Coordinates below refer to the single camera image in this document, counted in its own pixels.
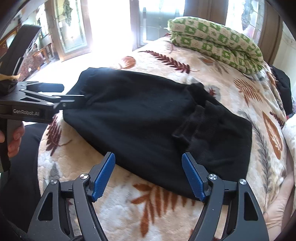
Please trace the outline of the person's left hand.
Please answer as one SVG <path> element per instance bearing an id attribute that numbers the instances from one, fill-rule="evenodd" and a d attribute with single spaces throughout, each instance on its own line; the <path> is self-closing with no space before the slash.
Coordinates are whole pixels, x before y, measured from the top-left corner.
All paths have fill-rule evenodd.
<path id="1" fill-rule="evenodd" d="M 24 133 L 25 133 L 25 127 L 24 127 L 24 124 L 21 122 L 21 125 L 17 129 L 14 130 L 13 139 L 8 144 L 8 157 L 9 158 L 12 158 L 18 154 Z"/>

